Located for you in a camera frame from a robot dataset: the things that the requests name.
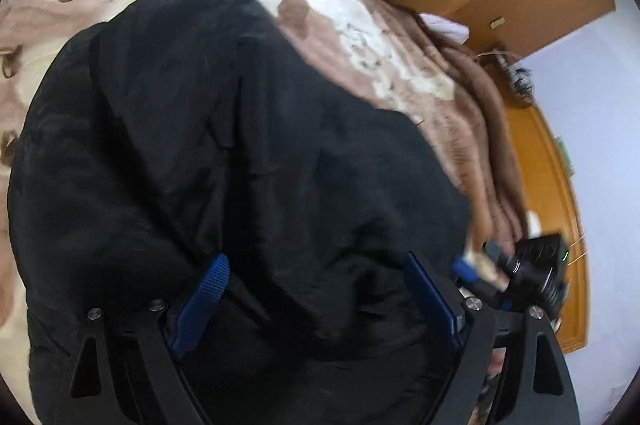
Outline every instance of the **black jacket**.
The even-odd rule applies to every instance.
[[[31,388],[52,423],[88,309],[232,280],[183,368],[217,424],[413,423],[433,396],[402,282],[447,273],[469,209],[402,114],[305,64],[253,0],[138,0],[72,38],[14,160]]]

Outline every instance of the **blanket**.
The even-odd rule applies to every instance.
[[[0,188],[6,197],[15,141],[44,72],[73,34],[135,0],[0,2]],[[463,48],[382,0],[257,0],[300,55],[327,79],[377,108],[407,115],[472,205],[466,254],[490,237],[506,249],[526,231],[524,196],[504,107],[490,77]],[[35,419],[27,383],[24,286],[2,210],[0,372]],[[497,280],[495,271],[486,277]]]

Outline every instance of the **wall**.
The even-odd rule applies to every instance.
[[[640,366],[640,11],[616,0],[615,13],[524,65],[574,163],[591,320],[587,347],[567,362],[582,425],[600,425]]]

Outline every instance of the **metal bolt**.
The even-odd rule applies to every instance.
[[[538,306],[532,306],[529,308],[529,315],[531,315],[536,320],[542,320],[542,317],[545,316],[545,312],[542,308]]]
[[[89,310],[89,312],[86,314],[86,317],[89,320],[97,320],[102,316],[102,310],[100,308],[94,308],[92,310]]]
[[[466,307],[472,311],[480,311],[482,309],[482,300],[478,297],[467,297],[465,299]]]
[[[153,312],[162,311],[164,309],[164,300],[162,299],[153,299],[149,303],[149,309]]]

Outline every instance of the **drawer handle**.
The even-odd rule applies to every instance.
[[[500,17],[499,19],[494,20],[493,22],[489,23],[489,27],[492,30],[497,30],[500,26],[502,26],[504,24],[504,17]]]

